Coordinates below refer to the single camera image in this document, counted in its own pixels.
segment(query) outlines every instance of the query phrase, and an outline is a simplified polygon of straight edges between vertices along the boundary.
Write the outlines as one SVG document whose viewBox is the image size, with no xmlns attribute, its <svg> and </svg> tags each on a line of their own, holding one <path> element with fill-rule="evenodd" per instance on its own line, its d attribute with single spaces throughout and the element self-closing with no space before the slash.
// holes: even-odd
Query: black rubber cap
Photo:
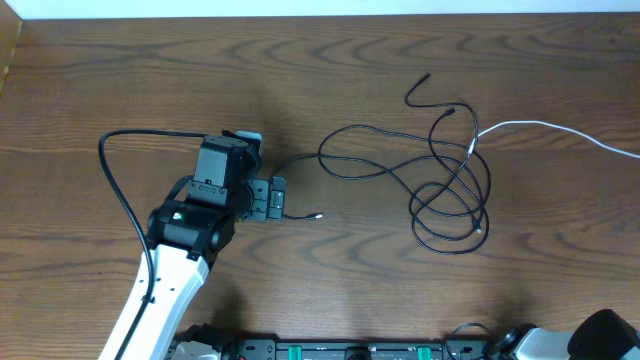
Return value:
<svg viewBox="0 0 640 360">
<path fill-rule="evenodd" d="M 640 345 L 636 329 L 611 309 L 600 310 L 578 327 L 567 348 L 572 359 L 621 359 Z"/>
</svg>

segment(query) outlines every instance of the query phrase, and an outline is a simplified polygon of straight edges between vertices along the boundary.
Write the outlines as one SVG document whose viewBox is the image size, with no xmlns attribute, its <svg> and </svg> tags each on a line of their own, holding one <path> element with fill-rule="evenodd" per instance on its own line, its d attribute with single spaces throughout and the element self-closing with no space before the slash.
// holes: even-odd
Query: white cable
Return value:
<svg viewBox="0 0 640 360">
<path fill-rule="evenodd" d="M 556 125 L 556 124 L 550 124 L 550 123 L 547 123 L 547 122 L 544 122 L 544 121 L 538 121 L 538 120 L 512 120 L 512 121 L 505 121 L 505 122 L 501 122 L 501 123 L 499 123 L 499 124 L 497 124 L 497 125 L 494 125 L 494 126 L 492 126 L 492 127 L 488 128 L 488 129 L 486 129 L 486 130 L 483 130 L 482 132 L 480 132 L 480 134 L 478 134 L 478 137 L 480 137 L 480 136 L 482 136 L 482 135 L 484 135 L 484 134 L 488 133 L 488 132 L 489 132 L 489 131 L 491 131 L 491 130 L 497 129 L 497 128 L 499 128 L 500 126 L 503 126 L 503 125 L 510 125 L 510 124 L 539 124 L 539 125 L 545 125 L 545 126 L 549 126 L 549 127 L 556 128 L 556 129 L 560 129 L 560 130 L 565 130 L 565 131 L 568 131 L 568 132 L 572 132 L 572 133 L 574 133 L 574 134 L 576 134 L 576 135 L 580 135 L 580 136 L 582 136 L 583 138 L 585 138 L 585 139 L 587 139 L 587 140 L 590 140 L 590 141 L 592 141 L 594 144 L 596 144 L 596 145 L 598 145 L 598 146 L 600 146 L 600 147 L 602 147 L 602 148 L 604 148 L 604 149 L 607 149 L 607 150 L 609 150 L 609 151 L 613 151 L 613 152 L 616 152 L 616 153 L 618 153 L 618 154 L 622 154 L 622 155 L 630 156 L 630 157 L 632 157 L 632 158 L 640 159 L 640 155 L 638 155 L 638 154 L 630 153 L 630 152 L 628 152 L 628 151 L 624 151 L 624 150 L 616 149 L 616 148 L 614 148 L 614 147 L 612 147 L 612 146 L 609 146 L 609 145 L 603 144 L 603 143 L 601 143 L 600 141 L 598 141 L 598 140 L 596 140 L 596 139 L 592 138 L 591 136 L 589 136 L 589 135 L 587 135 L 587 134 L 583 134 L 583 133 L 581 133 L 581 132 L 580 132 L 580 131 L 578 131 L 578 130 L 573 130 L 573 129 L 570 129 L 570 128 L 568 128 L 568 127 L 564 127 L 564 126 L 560 126 L 560 125 Z"/>
</svg>

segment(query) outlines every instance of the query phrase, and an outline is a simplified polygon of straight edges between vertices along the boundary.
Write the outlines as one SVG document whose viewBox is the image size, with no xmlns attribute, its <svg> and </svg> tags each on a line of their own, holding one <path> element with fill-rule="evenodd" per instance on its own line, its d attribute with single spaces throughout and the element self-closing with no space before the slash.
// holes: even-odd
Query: white background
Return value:
<svg viewBox="0 0 640 360">
<path fill-rule="evenodd" d="M 640 0 L 5 0 L 24 20 L 640 11 Z"/>
</svg>

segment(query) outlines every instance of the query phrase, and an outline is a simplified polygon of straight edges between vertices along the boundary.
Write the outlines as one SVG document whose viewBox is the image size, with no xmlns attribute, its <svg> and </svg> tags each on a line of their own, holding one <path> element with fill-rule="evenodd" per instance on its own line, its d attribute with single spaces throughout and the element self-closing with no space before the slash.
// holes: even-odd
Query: wooden tabletop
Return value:
<svg viewBox="0 0 640 360">
<path fill-rule="evenodd" d="M 442 110 L 402 97 L 431 72 L 414 100 L 464 101 L 480 128 L 545 120 L 640 152 L 639 35 L 637 14 L 26 22 L 0 98 L 0 358 L 96 358 L 128 297 L 141 247 L 98 163 L 104 132 L 257 131 L 268 174 L 350 124 L 427 136 Z M 458 112 L 434 138 L 471 134 Z M 108 147 L 144 223 L 199 142 Z M 327 150 L 386 165 L 429 153 L 365 131 Z M 180 328 L 416 339 L 469 321 L 573 330 L 602 308 L 640 327 L 640 160 L 525 125 L 478 151 L 493 188 L 476 253 L 421 248 L 392 179 L 341 181 L 307 161 L 284 174 L 286 209 L 325 218 L 238 224 Z M 399 173 L 412 187 L 446 178 L 434 164 Z"/>
</svg>

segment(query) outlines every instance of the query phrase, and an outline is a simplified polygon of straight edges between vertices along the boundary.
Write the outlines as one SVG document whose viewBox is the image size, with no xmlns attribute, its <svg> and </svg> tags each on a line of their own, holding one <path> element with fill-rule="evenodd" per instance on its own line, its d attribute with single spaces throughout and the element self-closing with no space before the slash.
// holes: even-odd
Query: wood grain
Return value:
<svg viewBox="0 0 640 360">
<path fill-rule="evenodd" d="M 430 71 L 416 101 L 465 101 L 481 128 L 541 119 L 640 152 L 639 20 L 27 22 L 0 99 L 0 358 L 95 358 L 124 305 L 140 246 L 100 170 L 102 133 L 259 131 L 268 173 L 349 124 L 426 136 L 439 112 L 409 109 L 402 96 Z M 465 142 L 469 129 L 456 114 L 437 137 Z M 141 219 L 193 171 L 197 148 L 144 136 L 110 142 L 114 174 Z M 327 150 L 389 165 L 428 153 L 367 132 Z M 638 161 L 540 127 L 497 130 L 479 151 L 493 190 L 491 236 L 477 253 L 420 248 L 408 196 L 393 180 L 348 183 L 301 163 L 286 173 L 287 210 L 326 219 L 239 225 L 181 329 L 210 322 L 283 338 L 425 338 L 468 321 L 572 330 L 601 308 L 640 326 Z M 444 174 L 422 164 L 401 176 L 417 186 Z"/>
</svg>

